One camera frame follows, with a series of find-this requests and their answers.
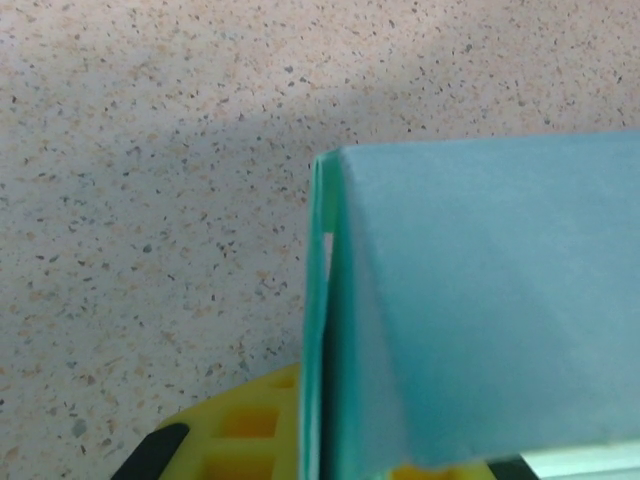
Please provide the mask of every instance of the black strip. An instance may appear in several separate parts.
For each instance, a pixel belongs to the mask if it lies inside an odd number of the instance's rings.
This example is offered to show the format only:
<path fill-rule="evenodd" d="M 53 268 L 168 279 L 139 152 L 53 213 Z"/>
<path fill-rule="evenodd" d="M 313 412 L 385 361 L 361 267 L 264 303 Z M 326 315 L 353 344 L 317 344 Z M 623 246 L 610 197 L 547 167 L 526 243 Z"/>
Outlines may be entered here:
<path fill-rule="evenodd" d="M 496 480 L 540 480 L 522 457 L 488 463 Z"/>
<path fill-rule="evenodd" d="M 158 480 L 189 433 L 184 423 L 167 425 L 147 435 L 111 480 Z"/>

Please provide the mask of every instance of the yellow plastic object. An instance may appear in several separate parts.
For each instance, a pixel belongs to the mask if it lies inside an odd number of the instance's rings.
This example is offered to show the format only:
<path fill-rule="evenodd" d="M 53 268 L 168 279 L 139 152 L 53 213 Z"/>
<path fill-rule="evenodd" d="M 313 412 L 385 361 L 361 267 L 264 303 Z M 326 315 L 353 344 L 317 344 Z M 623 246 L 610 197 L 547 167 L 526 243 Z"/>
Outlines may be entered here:
<path fill-rule="evenodd" d="M 391 480 L 495 480 L 495 476 L 485 464 L 455 467 L 441 472 L 400 467 L 392 472 Z"/>
<path fill-rule="evenodd" d="M 160 480 L 296 480 L 299 366 L 278 370 L 184 410 L 189 433 Z M 429 473 L 401 467 L 389 480 L 495 480 L 486 465 Z"/>

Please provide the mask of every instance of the granite countertop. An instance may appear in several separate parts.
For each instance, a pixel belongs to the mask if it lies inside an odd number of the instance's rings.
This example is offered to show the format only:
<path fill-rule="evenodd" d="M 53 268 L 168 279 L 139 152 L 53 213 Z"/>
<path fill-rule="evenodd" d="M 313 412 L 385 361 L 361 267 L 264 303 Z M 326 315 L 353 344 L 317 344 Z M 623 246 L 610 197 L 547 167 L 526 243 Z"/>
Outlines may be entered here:
<path fill-rule="evenodd" d="M 310 165 L 640 126 L 640 2 L 0 0 L 2 478 L 299 358 Z"/>

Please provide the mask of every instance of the teal paper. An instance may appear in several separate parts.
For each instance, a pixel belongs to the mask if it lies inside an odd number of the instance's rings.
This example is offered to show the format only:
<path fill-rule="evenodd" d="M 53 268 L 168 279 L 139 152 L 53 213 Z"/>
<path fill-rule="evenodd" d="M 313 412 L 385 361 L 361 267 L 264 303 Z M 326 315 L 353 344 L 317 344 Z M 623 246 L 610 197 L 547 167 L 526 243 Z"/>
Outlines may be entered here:
<path fill-rule="evenodd" d="M 638 132 L 317 159 L 300 478 L 637 438 Z"/>

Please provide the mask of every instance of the speckled countertop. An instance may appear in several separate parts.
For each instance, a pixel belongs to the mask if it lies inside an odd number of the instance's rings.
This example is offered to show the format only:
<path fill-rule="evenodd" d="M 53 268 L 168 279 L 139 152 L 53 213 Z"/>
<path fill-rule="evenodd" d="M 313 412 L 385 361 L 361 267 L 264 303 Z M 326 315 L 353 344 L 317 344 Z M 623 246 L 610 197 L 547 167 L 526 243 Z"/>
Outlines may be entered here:
<path fill-rule="evenodd" d="M 637 0 L 0 0 L 2 478 L 298 358 L 314 154 L 640 126 Z"/>

